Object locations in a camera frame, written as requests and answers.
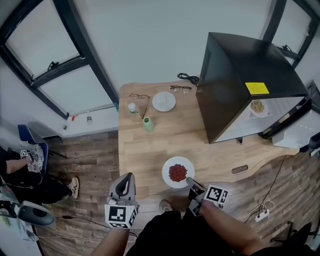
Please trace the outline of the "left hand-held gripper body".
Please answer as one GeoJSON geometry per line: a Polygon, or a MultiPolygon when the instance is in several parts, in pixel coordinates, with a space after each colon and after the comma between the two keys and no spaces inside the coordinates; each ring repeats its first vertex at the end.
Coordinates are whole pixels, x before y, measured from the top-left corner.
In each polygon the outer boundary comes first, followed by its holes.
{"type": "Polygon", "coordinates": [[[109,198],[107,204],[104,205],[105,222],[111,228],[131,229],[139,207],[136,201],[109,198]]]}

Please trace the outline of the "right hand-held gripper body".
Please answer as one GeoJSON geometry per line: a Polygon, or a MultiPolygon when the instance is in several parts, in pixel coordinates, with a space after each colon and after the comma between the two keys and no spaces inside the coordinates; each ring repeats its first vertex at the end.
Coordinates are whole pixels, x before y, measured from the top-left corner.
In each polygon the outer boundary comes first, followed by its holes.
{"type": "Polygon", "coordinates": [[[222,209],[228,196],[226,189],[215,184],[210,184],[207,188],[194,184],[191,186],[191,191],[195,193],[195,197],[190,201],[188,209],[194,216],[199,214],[203,201],[211,202],[222,209]]]}

